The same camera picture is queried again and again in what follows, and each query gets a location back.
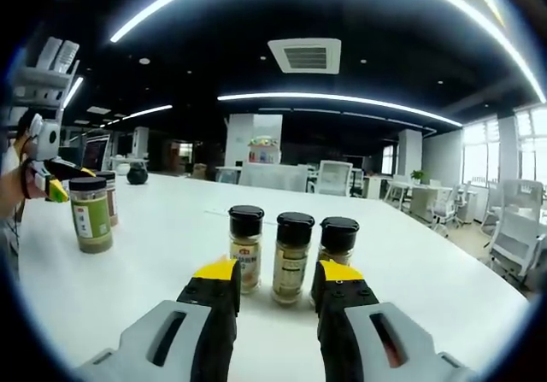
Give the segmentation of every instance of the glass jar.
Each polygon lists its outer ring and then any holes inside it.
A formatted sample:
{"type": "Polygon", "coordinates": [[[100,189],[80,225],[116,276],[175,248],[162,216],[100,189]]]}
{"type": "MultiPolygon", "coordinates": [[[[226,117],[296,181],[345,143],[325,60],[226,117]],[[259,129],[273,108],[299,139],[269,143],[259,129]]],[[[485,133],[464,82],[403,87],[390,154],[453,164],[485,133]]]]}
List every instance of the glass jar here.
{"type": "Polygon", "coordinates": [[[280,304],[291,304],[302,294],[315,220],[307,214],[282,213],[277,223],[272,298],[280,304]]]}
{"type": "Polygon", "coordinates": [[[101,177],[69,182],[74,229],[79,248],[86,253],[103,252],[112,246],[106,185],[101,177]]]}
{"type": "Polygon", "coordinates": [[[98,171],[97,177],[106,179],[106,201],[109,205],[110,226],[118,224],[118,204],[116,203],[116,173],[113,171],[98,171]]]}
{"type": "Polygon", "coordinates": [[[264,210],[252,205],[236,205],[230,215],[230,257],[241,267],[241,293],[248,294],[260,285],[262,219],[264,210]]]}
{"type": "MultiPolygon", "coordinates": [[[[334,260],[338,264],[350,265],[353,247],[356,244],[359,223],[351,218],[327,217],[321,222],[321,244],[317,261],[334,260]]],[[[311,302],[315,305],[315,290],[311,291],[311,302]]]]}

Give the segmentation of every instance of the black ceiling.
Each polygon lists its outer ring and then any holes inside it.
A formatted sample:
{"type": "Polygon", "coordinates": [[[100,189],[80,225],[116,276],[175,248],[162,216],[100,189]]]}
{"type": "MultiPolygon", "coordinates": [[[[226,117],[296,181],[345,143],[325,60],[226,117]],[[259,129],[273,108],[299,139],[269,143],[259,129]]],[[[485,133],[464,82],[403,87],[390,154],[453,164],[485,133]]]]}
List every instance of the black ceiling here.
{"type": "MultiPolygon", "coordinates": [[[[230,113],[306,108],[381,115],[445,132],[454,127],[378,106],[216,98],[265,91],[328,93],[398,103],[460,122],[537,101],[501,46],[440,0],[175,0],[118,43],[109,42],[153,1],[59,0],[51,10],[40,41],[56,36],[79,43],[79,75],[85,78],[65,111],[65,125],[114,118],[87,113],[92,105],[129,115],[172,104],[170,110],[112,128],[149,126],[186,140],[223,142],[230,113]],[[268,41],[310,37],[342,41],[339,74],[281,72],[268,41]],[[140,64],[143,57],[150,64],[140,64]],[[455,109],[454,103],[507,78],[513,80],[505,92],[455,109]]],[[[283,113],[283,139],[324,141],[352,151],[383,145],[382,138],[406,128],[343,114],[283,113]]]]}

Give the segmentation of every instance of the robotic hand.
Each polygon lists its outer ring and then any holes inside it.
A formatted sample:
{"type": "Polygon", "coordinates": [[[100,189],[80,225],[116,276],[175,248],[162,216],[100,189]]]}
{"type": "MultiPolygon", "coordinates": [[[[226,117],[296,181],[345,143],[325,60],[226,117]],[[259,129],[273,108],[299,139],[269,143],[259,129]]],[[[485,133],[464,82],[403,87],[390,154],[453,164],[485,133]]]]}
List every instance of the robotic hand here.
{"type": "MultiPolygon", "coordinates": [[[[83,380],[227,381],[239,311],[239,263],[208,265],[176,302],[164,301],[77,370],[83,380]]],[[[473,373],[391,303],[379,303],[361,274],[318,262],[312,295],[326,382],[467,381],[473,373]]]]}
{"type": "Polygon", "coordinates": [[[64,161],[59,152],[60,128],[52,121],[44,121],[41,115],[35,115],[30,126],[30,156],[21,165],[21,187],[26,198],[30,198],[26,188],[26,170],[29,167],[34,175],[34,183],[46,196],[56,202],[68,201],[68,194],[62,188],[61,181],[76,177],[94,177],[86,168],[64,161]]]}

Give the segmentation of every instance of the air conditioning vent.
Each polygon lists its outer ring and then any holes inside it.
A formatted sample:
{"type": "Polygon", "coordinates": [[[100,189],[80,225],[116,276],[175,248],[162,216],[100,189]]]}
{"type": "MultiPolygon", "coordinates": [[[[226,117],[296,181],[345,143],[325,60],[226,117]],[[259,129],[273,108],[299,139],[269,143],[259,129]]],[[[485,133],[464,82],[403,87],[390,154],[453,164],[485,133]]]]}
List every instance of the air conditioning vent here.
{"type": "Polygon", "coordinates": [[[270,40],[268,46],[283,73],[338,74],[342,42],[337,38],[270,40]]]}

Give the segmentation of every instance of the black pot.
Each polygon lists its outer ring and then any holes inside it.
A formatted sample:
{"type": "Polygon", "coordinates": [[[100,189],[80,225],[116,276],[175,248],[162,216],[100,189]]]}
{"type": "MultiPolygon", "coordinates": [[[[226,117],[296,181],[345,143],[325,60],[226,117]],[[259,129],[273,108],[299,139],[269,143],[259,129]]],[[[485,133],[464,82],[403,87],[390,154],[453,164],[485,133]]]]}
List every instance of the black pot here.
{"type": "Polygon", "coordinates": [[[140,185],[144,184],[148,179],[148,172],[142,164],[134,162],[129,167],[129,173],[127,173],[127,181],[129,184],[140,185]]]}

